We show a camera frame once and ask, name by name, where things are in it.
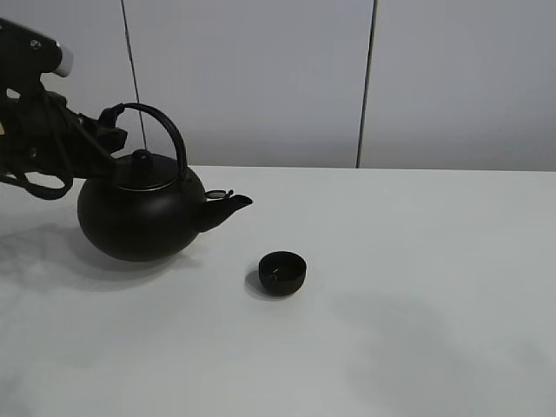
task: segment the black handle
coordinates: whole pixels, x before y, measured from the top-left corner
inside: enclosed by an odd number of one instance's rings
[[[174,144],[175,157],[177,160],[177,178],[182,181],[186,178],[188,173],[188,158],[185,150],[185,143],[183,142],[182,134],[180,130],[176,127],[174,122],[170,120],[168,116],[162,113],[159,109],[148,106],[142,103],[120,103],[114,107],[105,109],[101,116],[98,118],[98,122],[102,126],[114,128],[116,126],[116,120],[123,113],[125,109],[135,109],[143,113],[151,115],[156,119],[168,132],[172,143]]]

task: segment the white wall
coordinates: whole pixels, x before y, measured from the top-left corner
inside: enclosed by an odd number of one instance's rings
[[[353,167],[372,3],[128,0],[141,99],[194,163]]]
[[[556,169],[556,2],[378,6],[362,166]]]
[[[73,51],[69,77],[43,78],[47,89],[68,98],[70,109],[98,117],[106,107],[135,100],[118,0],[2,0],[0,16]],[[120,123],[129,131],[129,149],[141,146],[137,120],[137,115],[125,115]]]

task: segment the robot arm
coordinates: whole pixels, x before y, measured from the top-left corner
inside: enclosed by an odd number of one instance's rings
[[[109,111],[101,121],[78,115],[64,97],[44,89],[42,74],[67,76],[72,62],[58,42],[0,18],[0,182],[46,200],[63,197],[74,178],[117,177],[121,163],[111,154],[127,138]],[[8,97],[8,89],[19,98]],[[32,183],[29,172],[53,175],[64,185]]]

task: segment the teapot body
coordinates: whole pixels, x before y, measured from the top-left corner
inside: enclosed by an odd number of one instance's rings
[[[126,189],[87,180],[77,201],[81,229],[105,254],[123,261],[153,261],[176,254],[198,235],[195,218],[205,203],[201,180],[154,189]]]

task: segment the teapot spout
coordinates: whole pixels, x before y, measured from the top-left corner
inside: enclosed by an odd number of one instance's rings
[[[250,204],[253,204],[253,200],[245,195],[233,195],[229,198],[205,202],[195,219],[195,229],[199,233],[211,230],[221,225],[237,210]]]

